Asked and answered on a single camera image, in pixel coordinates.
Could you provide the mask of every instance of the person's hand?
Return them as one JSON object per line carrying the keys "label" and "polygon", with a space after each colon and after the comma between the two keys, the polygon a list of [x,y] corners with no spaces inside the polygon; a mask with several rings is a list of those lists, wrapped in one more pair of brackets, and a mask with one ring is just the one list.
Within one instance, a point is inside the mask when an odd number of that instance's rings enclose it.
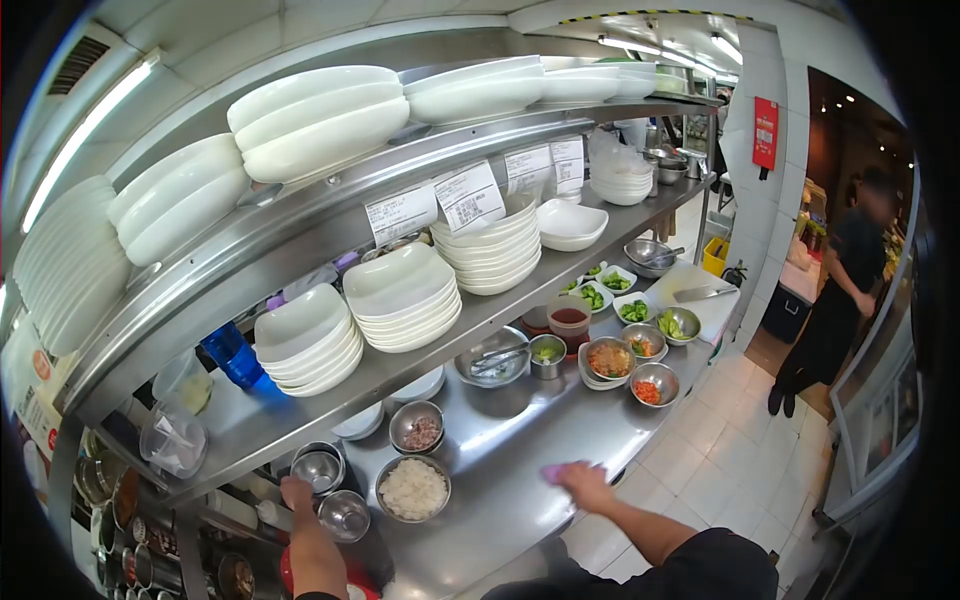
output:
{"label": "person's hand", "polygon": [[298,506],[313,507],[313,486],[299,477],[286,476],[280,480],[280,494],[291,511]]}
{"label": "person's hand", "polygon": [[607,470],[584,461],[563,465],[557,483],[588,513],[603,513],[616,501],[613,488],[607,484]]}
{"label": "person's hand", "polygon": [[876,310],[876,301],[874,297],[870,294],[860,294],[856,298],[856,307],[860,310],[860,314],[866,318],[871,318],[874,316],[874,311]]}

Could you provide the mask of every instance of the stainless steel shelf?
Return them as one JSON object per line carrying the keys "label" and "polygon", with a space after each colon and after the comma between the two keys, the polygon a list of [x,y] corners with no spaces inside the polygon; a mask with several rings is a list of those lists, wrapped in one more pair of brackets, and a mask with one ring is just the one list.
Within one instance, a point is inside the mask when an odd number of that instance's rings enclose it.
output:
{"label": "stainless steel shelf", "polygon": [[190,479],[168,481],[167,504],[179,506],[313,441],[315,434],[311,430],[335,426],[440,366],[530,308],[546,302],[611,251],[693,199],[714,177],[705,181],[683,179],[674,186],[661,186],[656,198],[635,206],[606,204],[588,187],[584,188],[583,204],[602,206],[610,213],[607,229],[590,248],[580,252],[543,249],[537,269],[504,294],[481,297],[462,293],[463,312],[441,339],[403,354],[366,347],[356,372],[324,394],[294,398],[272,385],[244,393],[218,374],[213,397],[202,413],[210,434],[204,463]]}

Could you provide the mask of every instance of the bowl of rice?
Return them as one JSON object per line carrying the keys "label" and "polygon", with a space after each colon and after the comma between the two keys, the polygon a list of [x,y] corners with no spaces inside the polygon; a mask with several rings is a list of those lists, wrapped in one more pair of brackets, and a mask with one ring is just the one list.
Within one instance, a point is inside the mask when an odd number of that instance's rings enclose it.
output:
{"label": "bowl of rice", "polygon": [[376,501],[404,523],[423,523],[450,499],[450,475],[428,456],[399,456],[376,477]]}

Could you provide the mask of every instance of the cutting board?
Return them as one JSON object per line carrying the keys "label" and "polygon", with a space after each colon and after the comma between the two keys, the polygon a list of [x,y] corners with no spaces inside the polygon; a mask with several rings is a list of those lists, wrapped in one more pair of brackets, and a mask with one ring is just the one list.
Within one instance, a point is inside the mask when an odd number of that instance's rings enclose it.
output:
{"label": "cutting board", "polygon": [[733,313],[736,301],[740,299],[740,290],[731,294],[693,302],[677,302],[673,299],[674,292],[688,290],[698,285],[710,285],[719,288],[730,284],[720,277],[707,273],[701,267],[692,265],[685,260],[678,260],[673,269],[670,269],[665,276],[657,279],[657,282],[651,285],[644,294],[658,310],[667,306],[682,306],[692,310],[693,314],[700,319],[700,335],[697,337],[716,345],[720,339],[720,334],[730,319],[730,315]]}

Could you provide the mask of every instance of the white paper ticket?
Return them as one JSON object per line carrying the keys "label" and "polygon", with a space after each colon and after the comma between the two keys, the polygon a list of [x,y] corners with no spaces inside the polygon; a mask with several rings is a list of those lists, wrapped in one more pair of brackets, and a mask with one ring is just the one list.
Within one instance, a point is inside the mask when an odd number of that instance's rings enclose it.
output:
{"label": "white paper ticket", "polygon": [[550,142],[550,155],[557,171],[557,193],[584,186],[584,143],[580,137]]}
{"label": "white paper ticket", "polygon": [[430,183],[367,204],[365,208],[378,248],[437,220],[437,201]]}
{"label": "white paper ticket", "polygon": [[537,187],[550,177],[550,148],[540,146],[504,155],[507,166],[507,193],[515,194]]}
{"label": "white paper ticket", "polygon": [[454,237],[478,231],[507,215],[485,158],[435,178],[433,187]]}

